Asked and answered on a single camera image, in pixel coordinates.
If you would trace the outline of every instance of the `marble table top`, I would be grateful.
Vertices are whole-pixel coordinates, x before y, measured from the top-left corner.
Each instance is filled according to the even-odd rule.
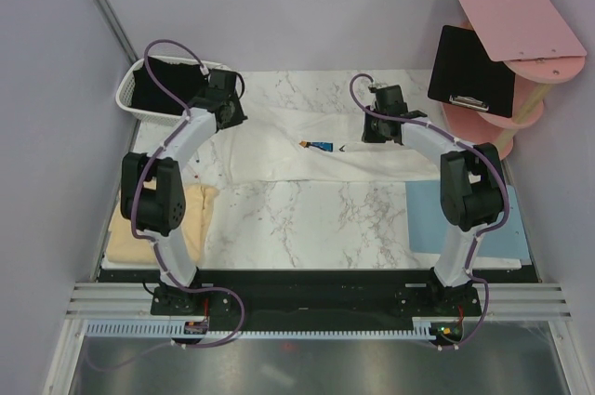
[[[311,112],[361,112],[348,85],[355,71],[245,72],[243,99]],[[399,84],[410,108],[442,125],[442,111],[426,98],[431,71],[371,71]],[[358,84],[367,92],[366,84]],[[169,127],[142,123],[133,151],[148,151]],[[213,220],[199,267],[206,269],[426,269],[438,255],[409,249],[402,182],[278,181],[232,184],[212,140],[182,171],[185,183],[215,186]],[[104,268],[146,268],[112,264]],[[519,268],[519,260],[479,257],[476,268]]]

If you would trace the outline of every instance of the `gray wall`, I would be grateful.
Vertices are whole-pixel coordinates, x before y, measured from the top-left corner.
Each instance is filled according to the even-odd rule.
[[[0,392],[41,391],[88,277],[132,121],[91,0],[0,0]]]
[[[595,375],[595,0],[552,0],[590,56],[515,138],[511,163],[536,263],[562,284]]]
[[[110,0],[135,49],[176,39],[258,70],[431,68],[456,0]]]

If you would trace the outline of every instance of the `gray floor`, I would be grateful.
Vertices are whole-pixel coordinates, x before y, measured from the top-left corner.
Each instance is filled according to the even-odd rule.
[[[163,340],[88,338],[111,365]],[[109,373],[79,362],[72,394],[568,394],[547,326],[487,324],[439,353],[403,341],[245,339],[218,349],[166,347]]]

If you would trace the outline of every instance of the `blue cloth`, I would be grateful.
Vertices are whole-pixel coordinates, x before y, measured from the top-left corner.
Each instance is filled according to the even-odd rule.
[[[522,227],[517,195],[507,186],[510,199],[509,221],[499,230],[485,234],[478,256],[529,258],[529,247]],[[414,253],[440,254],[448,221],[440,207],[440,181],[408,181],[407,220],[409,246]]]

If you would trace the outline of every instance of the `beige towel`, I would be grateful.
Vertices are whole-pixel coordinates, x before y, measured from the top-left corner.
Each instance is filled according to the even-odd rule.
[[[147,185],[147,187],[150,186],[154,187],[154,183]],[[186,213],[181,226],[188,254],[194,263],[198,263],[201,258],[217,194],[217,189],[212,186],[192,184],[184,187]],[[132,236],[130,221],[122,217],[120,205],[117,205],[113,211],[109,231],[110,241],[105,252],[108,260],[126,264],[157,263],[149,241],[135,239]]]

